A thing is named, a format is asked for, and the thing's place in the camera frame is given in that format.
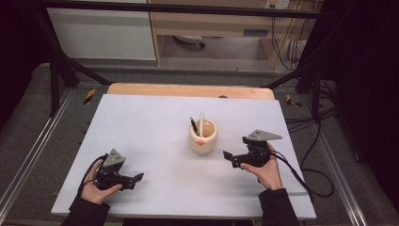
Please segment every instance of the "black pen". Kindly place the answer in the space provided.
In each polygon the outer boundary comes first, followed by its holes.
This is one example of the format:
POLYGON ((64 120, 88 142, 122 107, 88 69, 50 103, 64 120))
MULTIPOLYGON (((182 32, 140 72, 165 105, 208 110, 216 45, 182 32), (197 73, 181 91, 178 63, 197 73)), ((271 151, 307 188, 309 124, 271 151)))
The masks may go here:
POLYGON ((194 122, 194 120, 193 120, 192 117, 190 117, 190 120, 191 120, 191 125, 193 125, 194 133, 195 133, 197 136, 199 136, 200 133, 199 133, 199 129, 197 128, 196 123, 194 122))

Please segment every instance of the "sleeve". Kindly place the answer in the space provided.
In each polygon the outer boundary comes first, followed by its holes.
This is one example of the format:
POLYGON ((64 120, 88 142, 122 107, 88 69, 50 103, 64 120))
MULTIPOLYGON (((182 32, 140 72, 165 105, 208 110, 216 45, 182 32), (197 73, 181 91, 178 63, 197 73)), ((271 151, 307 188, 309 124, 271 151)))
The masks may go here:
POLYGON ((99 205, 76 196, 61 226, 103 226, 109 208, 105 203, 99 205))
POLYGON ((266 190, 259 195, 262 226, 299 225, 286 189, 266 190))

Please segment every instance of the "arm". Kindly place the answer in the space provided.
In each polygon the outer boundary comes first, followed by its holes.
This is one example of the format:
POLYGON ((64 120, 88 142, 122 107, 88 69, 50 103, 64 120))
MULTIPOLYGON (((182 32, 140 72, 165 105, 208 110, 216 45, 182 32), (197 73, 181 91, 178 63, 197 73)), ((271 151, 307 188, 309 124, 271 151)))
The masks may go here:
MULTIPOLYGON (((270 144, 268 146, 273 152, 273 147, 270 144)), ((287 191, 282 186, 276 157, 270 156, 269 161, 261 168, 245 163, 241 164, 241 168, 255 174, 266 188, 266 191, 259 195, 263 210, 263 226, 299 225, 287 191)))
POLYGON ((76 196, 71 207, 70 214, 61 226, 102 226, 105 223, 109 205, 104 200, 121 189, 121 185, 113 186, 107 190, 100 190, 94 185, 97 169, 103 161, 94 165, 88 174, 88 179, 83 187, 82 195, 76 196))

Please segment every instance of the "white wall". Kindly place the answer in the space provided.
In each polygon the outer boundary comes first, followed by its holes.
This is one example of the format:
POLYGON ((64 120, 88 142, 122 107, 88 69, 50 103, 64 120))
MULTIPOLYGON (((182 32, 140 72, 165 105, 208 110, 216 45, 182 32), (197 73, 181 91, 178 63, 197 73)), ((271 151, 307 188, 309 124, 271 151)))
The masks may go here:
POLYGON ((148 12, 64 8, 48 8, 48 12, 69 57, 155 60, 148 12))

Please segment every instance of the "pen holder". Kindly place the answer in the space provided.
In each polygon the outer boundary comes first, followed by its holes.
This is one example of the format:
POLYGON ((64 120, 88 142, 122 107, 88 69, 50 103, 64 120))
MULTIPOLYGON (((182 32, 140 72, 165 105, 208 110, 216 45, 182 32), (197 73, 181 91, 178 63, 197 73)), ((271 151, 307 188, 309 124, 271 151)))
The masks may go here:
MULTIPOLYGON (((200 121, 195 121, 197 128, 200 128, 200 121)), ((188 129, 188 145, 191 150, 200 155, 211 153, 217 142, 217 126, 213 121, 203 120, 202 128, 203 137, 197 136, 194 132, 193 126, 190 125, 188 129)))

